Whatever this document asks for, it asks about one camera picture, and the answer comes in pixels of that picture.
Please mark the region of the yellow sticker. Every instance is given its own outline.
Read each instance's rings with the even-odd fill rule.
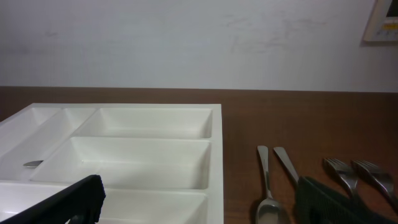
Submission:
[[[384,24],[383,29],[387,30],[398,29],[398,24]]]

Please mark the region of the white plastic tray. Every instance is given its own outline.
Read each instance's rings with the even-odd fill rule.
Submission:
[[[223,223],[221,105],[32,104],[0,123],[0,221],[91,174],[100,223]]]

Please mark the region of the spoon handle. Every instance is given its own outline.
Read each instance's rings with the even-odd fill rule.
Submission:
[[[290,161],[289,156],[286,153],[286,150],[283,147],[275,147],[274,151],[276,152],[279,159],[282,161],[283,165],[290,174],[289,176],[293,180],[294,187],[297,188],[297,184],[299,183],[299,175],[297,174],[296,169],[294,169],[292,161]]]
[[[267,198],[272,199],[271,190],[269,187],[269,174],[268,174],[268,148],[265,146],[257,146],[259,151],[262,169],[264,170],[264,179],[266,180]]]

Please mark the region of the white wall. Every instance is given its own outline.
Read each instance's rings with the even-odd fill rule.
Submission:
[[[0,85],[398,91],[373,0],[3,0]]]

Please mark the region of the black screen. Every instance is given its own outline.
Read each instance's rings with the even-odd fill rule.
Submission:
[[[398,0],[392,0],[387,17],[398,17]]]

